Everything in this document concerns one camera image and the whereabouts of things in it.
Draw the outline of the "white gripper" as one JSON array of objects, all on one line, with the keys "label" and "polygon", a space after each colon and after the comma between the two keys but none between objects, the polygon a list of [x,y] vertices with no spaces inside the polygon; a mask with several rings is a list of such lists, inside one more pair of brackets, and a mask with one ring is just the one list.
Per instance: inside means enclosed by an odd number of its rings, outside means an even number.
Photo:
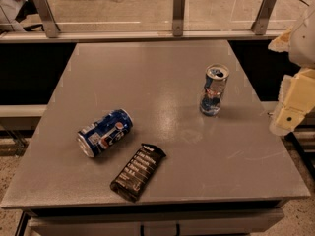
[{"label": "white gripper", "polygon": [[270,131],[285,136],[315,108],[315,4],[305,10],[293,28],[273,39],[268,49],[288,52],[292,63],[307,67],[301,68],[294,76],[285,75],[281,82]]}]

